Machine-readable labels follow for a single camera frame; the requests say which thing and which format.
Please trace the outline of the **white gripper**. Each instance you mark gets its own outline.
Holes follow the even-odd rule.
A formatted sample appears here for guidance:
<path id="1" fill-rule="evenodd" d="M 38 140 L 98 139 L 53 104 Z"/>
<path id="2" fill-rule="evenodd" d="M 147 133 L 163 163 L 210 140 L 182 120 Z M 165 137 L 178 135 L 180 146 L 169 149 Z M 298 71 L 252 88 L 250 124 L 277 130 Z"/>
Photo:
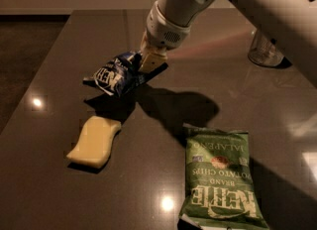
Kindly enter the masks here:
<path id="1" fill-rule="evenodd" d="M 166 62 L 166 51 L 177 49 L 190 28 L 191 17 L 183 5 L 173 1 L 156 1 L 146 21 L 139 72 L 150 73 Z"/>

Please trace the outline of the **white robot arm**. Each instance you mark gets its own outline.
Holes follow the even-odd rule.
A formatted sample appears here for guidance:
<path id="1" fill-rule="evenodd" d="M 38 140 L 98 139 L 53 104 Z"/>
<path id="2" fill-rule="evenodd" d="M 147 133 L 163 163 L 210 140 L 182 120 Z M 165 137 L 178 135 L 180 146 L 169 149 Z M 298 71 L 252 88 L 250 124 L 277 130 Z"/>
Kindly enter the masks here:
<path id="1" fill-rule="evenodd" d="M 149 73 L 178 48 L 195 17 L 215 0 L 158 0 L 147 18 L 140 71 Z M 317 85 L 316 0 L 228 0 Z"/>

